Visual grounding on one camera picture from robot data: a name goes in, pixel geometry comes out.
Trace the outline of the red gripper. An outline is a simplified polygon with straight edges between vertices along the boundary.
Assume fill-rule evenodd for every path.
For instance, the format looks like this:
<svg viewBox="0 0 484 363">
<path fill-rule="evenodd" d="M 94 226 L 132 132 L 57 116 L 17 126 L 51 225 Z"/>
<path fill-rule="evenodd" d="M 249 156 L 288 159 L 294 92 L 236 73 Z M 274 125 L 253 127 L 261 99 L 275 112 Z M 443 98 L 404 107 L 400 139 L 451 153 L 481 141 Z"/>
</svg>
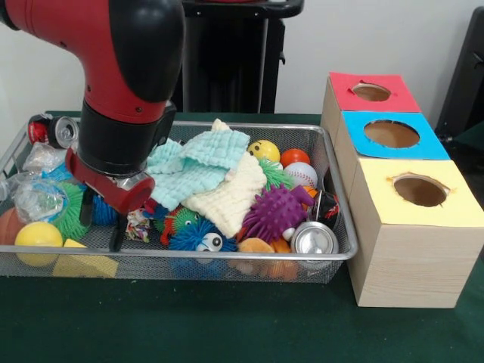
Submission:
<svg viewBox="0 0 484 363">
<path fill-rule="evenodd" d="M 110 252 L 119 252 L 128 224 L 127 215 L 121 214 L 128 214 L 143 206 L 152 194 L 154 180 L 145 172 L 129 178 L 104 175 L 85 165 L 71 147 L 67 150 L 66 166 L 74 178 L 86 186 L 79 214 L 82 226 L 89 227 L 92 223 L 96 194 L 103 197 L 104 201 L 119 213 L 109 242 Z"/>
</svg>

